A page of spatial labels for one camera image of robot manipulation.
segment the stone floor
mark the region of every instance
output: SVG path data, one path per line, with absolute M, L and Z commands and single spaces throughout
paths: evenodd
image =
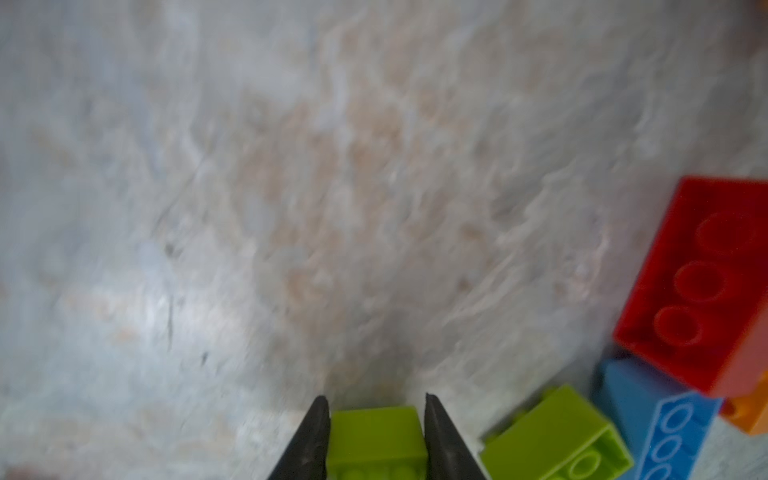
M 0 471 L 264 478 L 320 392 L 434 392 L 476 451 L 586 391 L 679 176 L 768 177 L 767 22 L 0 1 Z M 718 420 L 693 478 L 767 455 Z

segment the blue lego brick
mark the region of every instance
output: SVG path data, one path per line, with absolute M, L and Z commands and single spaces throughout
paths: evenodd
M 601 369 L 593 403 L 635 458 L 619 480 L 686 480 L 723 400 L 701 396 L 634 357 Z

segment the lego brick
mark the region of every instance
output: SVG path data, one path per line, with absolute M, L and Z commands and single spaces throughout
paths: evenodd
M 519 416 L 480 459 L 493 480 L 613 480 L 633 464 L 613 424 L 570 386 Z
M 427 448 L 411 406 L 331 415 L 329 480 L 424 480 Z
M 768 433 L 768 372 L 749 395 L 726 399 L 720 416 L 747 435 Z
M 606 362 L 594 404 L 614 421 L 635 459 L 621 480 L 686 480 L 722 399 L 708 399 L 647 363 Z
M 614 338 L 711 398 L 768 370 L 768 183 L 684 177 Z

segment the red lego brick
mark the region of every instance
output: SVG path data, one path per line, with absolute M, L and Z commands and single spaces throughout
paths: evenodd
M 768 370 L 768 182 L 684 177 L 614 331 L 710 397 Z

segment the gray marble countertop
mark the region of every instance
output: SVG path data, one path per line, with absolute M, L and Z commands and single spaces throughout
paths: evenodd
M 0 468 L 264 478 L 320 392 L 477 451 L 587 391 L 682 174 L 768 177 L 766 86 L 746 0 L 4 0 Z

